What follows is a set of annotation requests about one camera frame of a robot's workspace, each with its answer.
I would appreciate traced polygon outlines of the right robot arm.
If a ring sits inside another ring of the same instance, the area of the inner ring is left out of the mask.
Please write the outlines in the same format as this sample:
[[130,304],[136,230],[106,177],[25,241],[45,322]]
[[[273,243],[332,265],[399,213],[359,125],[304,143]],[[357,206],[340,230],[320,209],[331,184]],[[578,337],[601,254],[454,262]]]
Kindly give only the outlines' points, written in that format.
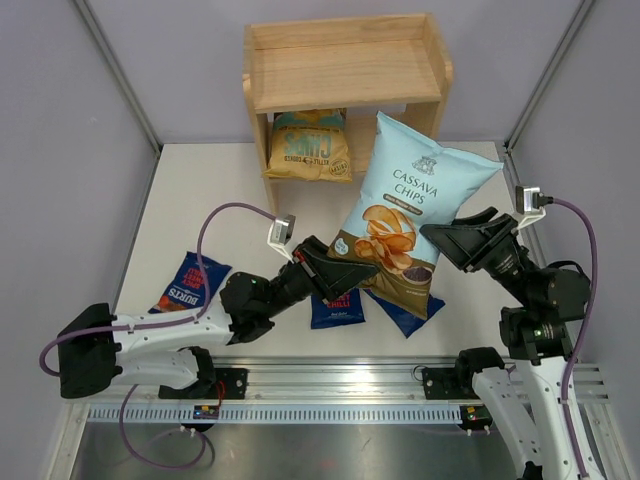
[[600,479],[573,383],[577,345],[566,328],[586,321],[595,279],[572,261],[540,267],[530,259],[518,234],[544,216],[542,207],[512,215],[489,208],[420,233],[456,268],[486,271],[519,303],[502,308],[499,330],[528,401],[518,398],[492,347],[461,351],[453,374],[456,389],[488,409],[518,478]]

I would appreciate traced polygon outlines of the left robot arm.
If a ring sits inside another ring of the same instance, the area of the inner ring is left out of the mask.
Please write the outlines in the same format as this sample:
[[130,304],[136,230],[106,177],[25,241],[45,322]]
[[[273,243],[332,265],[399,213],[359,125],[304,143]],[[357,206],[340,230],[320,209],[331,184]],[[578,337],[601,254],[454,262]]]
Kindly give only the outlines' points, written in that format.
[[208,346],[253,342],[274,327],[274,317],[307,297],[334,301],[379,272],[372,263],[335,259],[328,251],[310,236],[274,278],[234,273],[205,309],[115,315],[106,303],[87,307],[56,338],[61,397],[82,399],[112,385],[208,396],[216,385]]

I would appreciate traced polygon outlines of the light blue cassava chips bag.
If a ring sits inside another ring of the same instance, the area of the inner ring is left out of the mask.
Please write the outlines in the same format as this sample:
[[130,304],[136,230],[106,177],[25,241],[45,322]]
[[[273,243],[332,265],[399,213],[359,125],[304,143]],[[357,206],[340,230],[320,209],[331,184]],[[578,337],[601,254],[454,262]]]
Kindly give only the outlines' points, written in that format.
[[497,161],[443,147],[378,113],[359,198],[331,243],[330,256],[375,265],[378,273],[362,287],[427,318],[440,252],[420,229],[451,224],[461,206],[501,168]]

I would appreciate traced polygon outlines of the yellow kettle chips bag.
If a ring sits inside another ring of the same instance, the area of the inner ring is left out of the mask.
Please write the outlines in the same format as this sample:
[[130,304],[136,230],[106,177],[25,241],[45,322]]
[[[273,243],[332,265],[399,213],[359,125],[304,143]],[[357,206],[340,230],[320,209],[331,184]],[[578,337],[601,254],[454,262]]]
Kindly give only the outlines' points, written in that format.
[[272,125],[267,178],[350,183],[346,109],[277,112]]

